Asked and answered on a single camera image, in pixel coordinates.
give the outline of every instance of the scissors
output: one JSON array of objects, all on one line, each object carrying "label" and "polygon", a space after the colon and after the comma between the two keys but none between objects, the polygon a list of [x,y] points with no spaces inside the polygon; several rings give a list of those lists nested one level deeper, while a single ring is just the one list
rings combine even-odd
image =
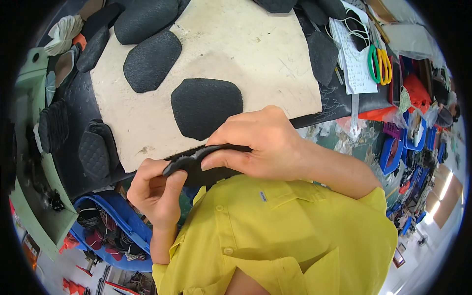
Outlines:
[{"label": "scissors", "polygon": [[[385,50],[385,44],[382,39],[379,38],[379,32],[377,28],[372,24],[372,21],[369,20],[371,25],[371,41],[372,44],[369,48],[369,55],[367,58],[367,63],[369,67],[369,72],[375,83],[380,83],[380,85],[387,85],[392,82],[392,64]],[[374,74],[374,69],[372,68],[371,60],[374,59],[375,70],[377,75]]]}]

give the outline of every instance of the yellow shirt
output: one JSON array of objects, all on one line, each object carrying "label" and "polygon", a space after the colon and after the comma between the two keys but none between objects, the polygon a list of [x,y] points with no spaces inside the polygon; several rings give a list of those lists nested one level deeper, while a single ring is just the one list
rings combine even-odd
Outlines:
[{"label": "yellow shirt", "polygon": [[387,276],[397,231],[381,188],[354,200],[239,175],[198,197],[170,264],[152,267],[159,295],[224,294],[236,267],[272,295],[377,295]]}]

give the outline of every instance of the green scissors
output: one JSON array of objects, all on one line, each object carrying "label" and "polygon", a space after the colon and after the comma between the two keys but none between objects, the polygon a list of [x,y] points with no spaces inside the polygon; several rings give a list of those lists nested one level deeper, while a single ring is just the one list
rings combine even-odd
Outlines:
[{"label": "green scissors", "polygon": [[[372,29],[372,23],[370,20],[369,20],[369,24],[371,27],[371,35],[370,35],[371,46],[369,48],[369,54],[367,55],[367,66],[369,67],[369,73],[372,77],[372,80],[374,80],[375,83],[380,83],[381,74],[380,74],[380,67],[379,67],[379,59],[377,58],[377,50],[376,50],[377,48],[374,46],[374,37],[373,37],[373,34],[375,33]],[[375,69],[372,68],[372,59],[374,59]]]}]

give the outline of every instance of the shirt button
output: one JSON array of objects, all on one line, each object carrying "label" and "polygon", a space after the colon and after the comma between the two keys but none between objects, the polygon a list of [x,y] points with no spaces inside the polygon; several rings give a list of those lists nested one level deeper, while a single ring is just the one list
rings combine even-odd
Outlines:
[{"label": "shirt button", "polygon": [[227,247],[227,248],[225,248],[225,250],[223,250],[223,252],[224,252],[226,255],[231,255],[231,254],[233,254],[233,248]]}]

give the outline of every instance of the hand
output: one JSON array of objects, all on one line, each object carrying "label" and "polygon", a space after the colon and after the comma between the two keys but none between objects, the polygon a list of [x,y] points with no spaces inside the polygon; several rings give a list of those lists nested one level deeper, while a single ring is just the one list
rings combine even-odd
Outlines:
[{"label": "hand", "polygon": [[187,172],[178,170],[162,176],[168,161],[145,159],[131,182],[126,196],[152,223],[155,229],[171,230],[180,218],[178,199]]},{"label": "hand", "polygon": [[252,152],[219,150],[202,161],[202,170],[228,167],[251,177],[296,180],[306,176],[304,167],[308,142],[300,137],[281,108],[229,117],[206,145],[247,145]]}]

